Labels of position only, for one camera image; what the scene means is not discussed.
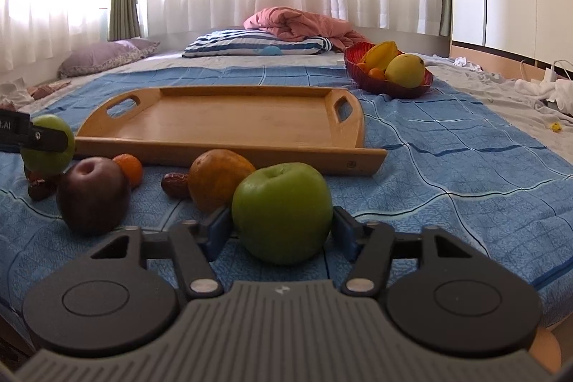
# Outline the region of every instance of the fruit bowl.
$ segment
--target fruit bowl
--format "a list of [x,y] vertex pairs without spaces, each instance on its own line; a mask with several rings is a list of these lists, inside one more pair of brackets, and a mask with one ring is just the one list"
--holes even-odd
[[388,80],[378,80],[366,75],[360,68],[358,63],[364,57],[366,52],[373,48],[375,44],[360,42],[356,43],[345,50],[345,64],[346,70],[350,73],[352,79],[358,84],[358,87],[364,91],[371,92],[372,94],[387,94],[392,98],[412,100],[419,98],[432,86],[434,75],[426,68],[424,74],[424,84],[416,88],[404,88],[399,84],[389,82]]

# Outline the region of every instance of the pink comforter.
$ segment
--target pink comforter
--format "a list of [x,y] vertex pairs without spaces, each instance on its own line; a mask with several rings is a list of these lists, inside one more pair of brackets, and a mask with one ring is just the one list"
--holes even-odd
[[360,41],[368,41],[346,20],[313,14],[290,7],[271,7],[257,12],[243,23],[246,29],[263,29],[283,41],[301,41],[306,37],[326,37],[344,51]]

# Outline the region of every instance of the purple pillow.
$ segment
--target purple pillow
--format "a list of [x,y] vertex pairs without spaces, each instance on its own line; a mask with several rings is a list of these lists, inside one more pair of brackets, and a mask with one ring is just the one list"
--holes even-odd
[[141,38],[90,44],[72,52],[59,66],[58,76],[70,78],[104,72],[148,57],[155,52],[158,45],[159,43]]

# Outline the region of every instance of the striped pillow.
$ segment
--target striped pillow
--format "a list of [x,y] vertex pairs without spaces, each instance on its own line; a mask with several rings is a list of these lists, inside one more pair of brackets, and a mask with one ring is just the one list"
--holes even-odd
[[330,51],[327,38],[308,37],[303,41],[281,41],[259,29],[225,29],[214,31],[185,48],[183,57],[210,55],[311,55]]

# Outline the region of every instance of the wooden tray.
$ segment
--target wooden tray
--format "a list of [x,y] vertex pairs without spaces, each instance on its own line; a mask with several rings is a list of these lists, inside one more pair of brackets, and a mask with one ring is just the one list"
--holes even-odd
[[[127,100],[135,106],[111,117],[108,111]],[[358,99],[341,88],[143,88],[97,108],[77,133],[76,154],[130,153],[145,164],[189,167],[203,152],[227,148],[257,168],[303,162],[324,174],[372,175],[387,152],[363,148],[364,132]]]

